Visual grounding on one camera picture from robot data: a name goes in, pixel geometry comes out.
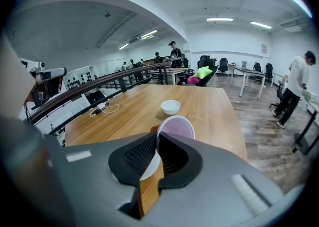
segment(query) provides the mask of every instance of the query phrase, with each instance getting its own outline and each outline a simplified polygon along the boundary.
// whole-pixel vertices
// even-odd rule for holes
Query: pillow
[[[189,77],[187,79],[187,83],[188,84],[197,84],[200,81],[200,78],[195,78],[195,77]]]
[[[207,75],[209,75],[209,74],[212,73],[212,72],[213,72],[213,71],[210,70],[210,69],[208,68],[208,66],[202,67],[202,68],[199,68],[199,69],[197,70],[197,72],[193,75],[193,77],[203,79],[204,77],[206,77]]]

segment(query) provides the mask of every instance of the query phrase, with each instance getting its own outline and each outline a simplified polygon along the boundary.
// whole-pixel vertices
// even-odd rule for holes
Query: white t-shirt
[[[302,84],[307,84],[309,76],[309,66],[302,56],[297,56],[290,65],[290,77],[288,80],[287,88],[293,92],[293,94],[301,97]]]

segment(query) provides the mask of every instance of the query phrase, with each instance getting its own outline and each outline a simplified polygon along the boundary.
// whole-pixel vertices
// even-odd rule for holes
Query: green cushion
[[[195,78],[200,78],[200,79],[203,79],[204,77],[208,76],[210,73],[212,73],[213,71],[210,70],[208,68],[208,66],[206,67],[202,67],[202,68],[199,68],[196,73],[193,75],[193,77]]]

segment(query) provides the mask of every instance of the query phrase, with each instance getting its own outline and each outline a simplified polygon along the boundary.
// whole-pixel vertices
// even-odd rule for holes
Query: handrail
[[[41,106],[36,112],[31,114],[31,116],[29,118],[31,120],[30,122],[32,124],[35,124],[42,117],[44,117],[45,115],[47,115],[48,113],[50,113],[51,111],[56,109],[57,107],[66,103],[67,101],[73,99],[74,97],[77,97],[85,92],[88,92],[91,89],[97,88],[101,85],[104,85],[108,82],[112,82],[116,79],[121,79],[123,81],[123,79],[122,79],[123,77],[134,75],[137,72],[159,68],[159,73],[162,73],[161,69],[163,68],[163,73],[165,74],[165,77],[167,78],[165,66],[166,66],[165,63],[158,63],[158,64],[153,64],[153,65],[142,66],[142,67],[138,67],[138,68],[133,68],[133,69],[129,69],[129,70],[115,72],[115,73],[97,78],[96,80],[87,82],[84,85],[81,85],[79,87],[73,88],[71,90],[68,90],[68,91],[62,93],[61,95],[55,97],[54,99],[50,100],[49,102],[47,102],[46,104]],[[125,87],[124,83],[123,83],[123,85],[124,86],[121,88],[122,88],[122,91],[125,92],[127,90],[127,88]]]

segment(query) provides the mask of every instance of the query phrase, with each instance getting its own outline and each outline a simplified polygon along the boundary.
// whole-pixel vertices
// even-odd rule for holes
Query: man in white t-shirt
[[[277,122],[277,125],[280,128],[285,128],[284,124],[295,110],[302,95],[302,91],[308,82],[309,66],[312,66],[315,63],[315,55],[308,51],[304,56],[297,56],[290,65],[289,69],[291,70],[291,73],[288,80],[287,89],[280,99],[280,104],[275,110],[273,110],[273,115],[278,116],[288,105],[286,112]]]

